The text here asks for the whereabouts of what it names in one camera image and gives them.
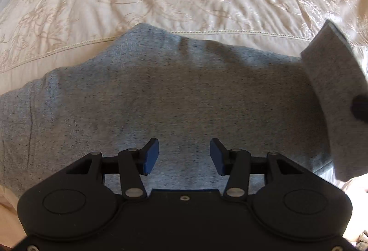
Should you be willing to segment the grey speckled pants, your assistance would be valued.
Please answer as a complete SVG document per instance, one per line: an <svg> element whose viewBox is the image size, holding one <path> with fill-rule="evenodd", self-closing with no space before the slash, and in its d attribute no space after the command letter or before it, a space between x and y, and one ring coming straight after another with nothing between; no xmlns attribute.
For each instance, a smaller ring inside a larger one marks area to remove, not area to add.
<svg viewBox="0 0 368 251"><path fill-rule="evenodd" d="M348 181L367 173L367 80L327 21L299 57L138 24L98 56L1 96L1 184L20 196L87 153L149 139L160 155L146 188L224 185L218 138L255 156L278 152Z"/></svg>

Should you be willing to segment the cream embroidered bedspread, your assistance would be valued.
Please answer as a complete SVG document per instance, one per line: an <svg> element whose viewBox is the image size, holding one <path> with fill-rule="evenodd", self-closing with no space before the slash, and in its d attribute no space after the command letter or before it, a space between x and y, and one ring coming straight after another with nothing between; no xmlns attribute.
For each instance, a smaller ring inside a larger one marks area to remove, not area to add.
<svg viewBox="0 0 368 251"><path fill-rule="evenodd" d="M331 21L367 69L367 0L10 0L1 12L1 96L93 59L138 24L299 57ZM1 243L25 233L1 184Z"/></svg>

